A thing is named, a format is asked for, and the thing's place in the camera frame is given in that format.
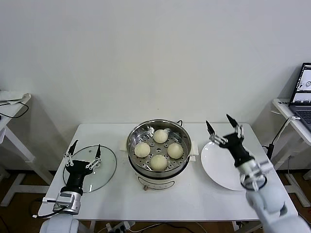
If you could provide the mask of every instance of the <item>power strip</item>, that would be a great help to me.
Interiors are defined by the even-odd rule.
[[[110,223],[106,224],[107,227],[107,232],[109,233],[124,233],[126,231],[128,231],[128,229],[130,229],[131,227],[133,227],[135,225],[135,222],[132,221],[125,221],[125,222],[120,222],[117,226],[114,226],[113,228],[111,228]]]

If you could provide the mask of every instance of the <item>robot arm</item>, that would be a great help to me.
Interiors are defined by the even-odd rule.
[[[95,156],[95,162],[73,160],[72,156],[77,141],[70,147],[68,153],[64,154],[66,160],[66,170],[69,177],[66,186],[62,187],[57,198],[43,198],[43,203],[53,202],[53,213],[46,216],[33,216],[36,218],[51,218],[42,224],[40,233],[77,233],[79,221],[73,218],[80,211],[80,198],[83,195],[83,180],[85,176],[93,172],[94,167],[100,164],[101,149],[100,145]]]
[[[216,135],[206,121],[210,140],[219,147],[228,149],[234,158],[234,166],[240,172],[241,185],[246,189],[246,199],[256,211],[265,233],[311,233],[307,223],[299,216],[289,215],[284,191],[268,182],[266,174],[273,169],[269,160],[258,163],[243,147],[243,127],[227,115],[234,133],[224,137]]]

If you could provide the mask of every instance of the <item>laptop keyboard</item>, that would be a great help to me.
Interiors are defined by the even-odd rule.
[[[297,111],[301,118],[303,118],[308,124],[311,124],[311,111]]]

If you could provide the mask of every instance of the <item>white table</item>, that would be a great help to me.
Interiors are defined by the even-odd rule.
[[[144,191],[137,181],[125,152],[120,151],[120,142],[138,124],[81,124],[70,145],[79,140],[76,151],[89,145],[105,145],[112,149],[117,158],[117,169],[103,188],[84,194],[80,213],[74,216],[80,220],[134,220],[134,221],[234,221],[258,220],[255,211],[248,205],[245,191],[232,191],[216,184],[204,171],[200,158],[189,162],[178,175],[178,183],[166,190]],[[230,124],[212,124],[219,135],[233,132]],[[201,154],[209,141],[206,124],[184,123],[192,140],[197,142]],[[244,145],[256,159],[267,160],[259,141],[248,124],[244,124]],[[46,197],[56,198],[63,181],[63,160],[50,185]],[[276,172],[267,176],[286,192]],[[290,214],[297,211],[286,194]],[[39,215],[52,212],[53,203],[42,204]]]
[[[25,94],[22,103],[26,104],[31,98],[30,94]],[[8,116],[15,116],[18,111],[23,107],[22,104],[10,104],[0,107],[0,112]],[[51,184],[53,176],[45,169],[40,162],[36,160],[36,157],[25,147],[25,145],[15,136],[15,134],[7,127],[7,124],[11,118],[1,116],[0,120],[0,131],[5,130],[5,136],[16,146],[21,152],[21,158],[47,183]],[[2,177],[8,177],[9,174],[0,167],[0,173]],[[11,185],[9,191],[3,198],[1,206],[8,206],[15,193],[46,193],[48,186],[39,185],[20,185],[24,179],[25,174],[18,174],[17,178]]]
[[[289,118],[294,114],[288,107],[290,99],[274,99],[273,105],[279,110],[279,112],[285,117]],[[299,120],[294,120],[290,123],[295,131],[299,134],[297,136],[294,134],[292,137],[289,138],[288,142],[284,145],[284,147],[277,153],[272,159],[271,162],[274,165],[275,170],[278,170],[282,164],[289,159],[291,154],[299,147],[299,150],[302,152],[311,146],[311,133],[310,131],[304,126],[302,122]],[[292,174],[285,174],[290,185],[286,185],[285,188],[288,193],[295,193],[300,200],[303,207],[310,207],[311,203],[303,193],[302,189],[298,185],[297,181],[295,180]],[[307,172],[304,175],[304,179],[311,178],[311,171]]]

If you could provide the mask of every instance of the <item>white plate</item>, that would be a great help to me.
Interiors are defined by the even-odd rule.
[[[240,184],[240,173],[234,167],[234,159],[229,150],[209,142],[201,152],[201,161],[205,172],[217,184],[231,190],[245,190]]]

